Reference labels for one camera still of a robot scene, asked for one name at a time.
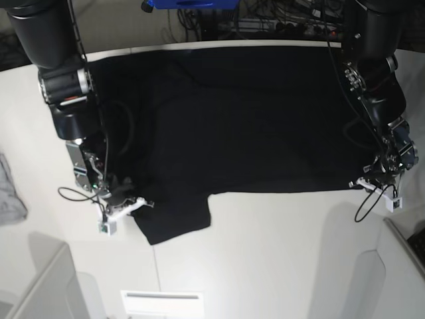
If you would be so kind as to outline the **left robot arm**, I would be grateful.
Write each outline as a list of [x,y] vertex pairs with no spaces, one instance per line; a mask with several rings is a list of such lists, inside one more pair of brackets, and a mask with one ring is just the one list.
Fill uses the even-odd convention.
[[396,79],[398,47],[412,1],[346,1],[343,71],[362,107],[361,119],[377,139],[365,181],[388,185],[418,161],[404,119],[406,98]]

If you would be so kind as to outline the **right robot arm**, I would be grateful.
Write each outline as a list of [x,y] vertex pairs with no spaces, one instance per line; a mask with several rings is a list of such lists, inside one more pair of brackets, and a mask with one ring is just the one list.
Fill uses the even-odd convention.
[[112,169],[112,134],[90,73],[71,1],[2,1],[29,60],[58,137],[66,143],[76,184],[114,209],[133,205],[129,179]]

